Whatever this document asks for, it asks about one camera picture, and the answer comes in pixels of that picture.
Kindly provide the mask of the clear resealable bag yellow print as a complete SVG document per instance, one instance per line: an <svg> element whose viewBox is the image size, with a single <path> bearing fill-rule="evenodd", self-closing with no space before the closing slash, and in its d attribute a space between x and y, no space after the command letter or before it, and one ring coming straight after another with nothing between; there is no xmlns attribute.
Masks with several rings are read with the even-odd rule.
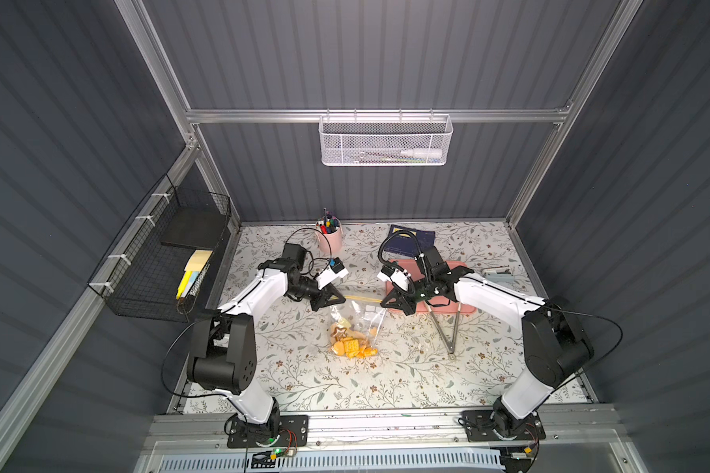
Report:
<svg viewBox="0 0 710 473"><path fill-rule="evenodd" d="M377 341L387 310L367 298L329 307L329 350L337 357L367 359L379 354Z"/></svg>

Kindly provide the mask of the metal tongs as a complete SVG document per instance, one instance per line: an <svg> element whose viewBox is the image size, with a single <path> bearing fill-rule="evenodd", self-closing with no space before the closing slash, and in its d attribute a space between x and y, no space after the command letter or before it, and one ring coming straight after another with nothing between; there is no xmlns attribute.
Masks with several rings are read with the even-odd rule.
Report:
<svg viewBox="0 0 710 473"><path fill-rule="evenodd" d="M458 305L453 313L437 313L434 307L428 305L428 317L443 342L449 356L456 354L459 327L462 317L462 306Z"/></svg>

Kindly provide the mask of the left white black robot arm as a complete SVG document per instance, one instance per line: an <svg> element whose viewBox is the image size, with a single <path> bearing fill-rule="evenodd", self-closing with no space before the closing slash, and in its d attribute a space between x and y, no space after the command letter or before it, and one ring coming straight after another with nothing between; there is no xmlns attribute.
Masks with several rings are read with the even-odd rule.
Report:
<svg viewBox="0 0 710 473"><path fill-rule="evenodd" d="M187 380L228 399L248 439L257 443L276 439L281 420L277 400L254 379L256 323L283 297L309 301L313 311L346 302L334 285L348 275L342 261L331 257L323 272L309 277L303 274L306 256L303 246L285 244L282 254L262 262L250 285L221 305L217 315L193 325Z"/></svg>

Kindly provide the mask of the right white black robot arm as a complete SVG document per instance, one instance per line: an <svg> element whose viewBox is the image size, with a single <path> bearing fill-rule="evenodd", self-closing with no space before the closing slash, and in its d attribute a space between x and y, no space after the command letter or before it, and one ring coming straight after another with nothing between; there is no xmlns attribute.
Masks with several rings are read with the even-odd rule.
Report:
<svg viewBox="0 0 710 473"><path fill-rule="evenodd" d="M413 315L418 303L443 297L484 311L522 336L525 367L496 399L485 422L500 439L515 439L525 431L534 422L534 412L593 359L593 345L578 317L555 301L516 292L467 266L451 267L434 246L415 258L423 275L419 280L398 262L384 256L379 261L378 278L392 284L381 303L385 309Z"/></svg>

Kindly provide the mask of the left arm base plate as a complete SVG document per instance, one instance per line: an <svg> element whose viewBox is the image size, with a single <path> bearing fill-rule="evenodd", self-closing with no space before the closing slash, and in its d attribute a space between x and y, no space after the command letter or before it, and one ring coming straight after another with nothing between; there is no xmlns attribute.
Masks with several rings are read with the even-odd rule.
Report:
<svg viewBox="0 0 710 473"><path fill-rule="evenodd" d="M289 449L305 447L310 431L310 417L306 415L271 416L266 424L243 421L237 414L224 424L229 449Z"/></svg>

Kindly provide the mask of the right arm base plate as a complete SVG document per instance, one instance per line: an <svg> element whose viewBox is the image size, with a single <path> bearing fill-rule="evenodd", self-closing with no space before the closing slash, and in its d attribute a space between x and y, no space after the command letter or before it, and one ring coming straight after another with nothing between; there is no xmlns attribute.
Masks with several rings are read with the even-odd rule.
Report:
<svg viewBox="0 0 710 473"><path fill-rule="evenodd" d="M532 412L525 419L516 419L503 411L492 408L462 411L458 419L467 440L481 441L531 441L546 439L546 432L538 413Z"/></svg>

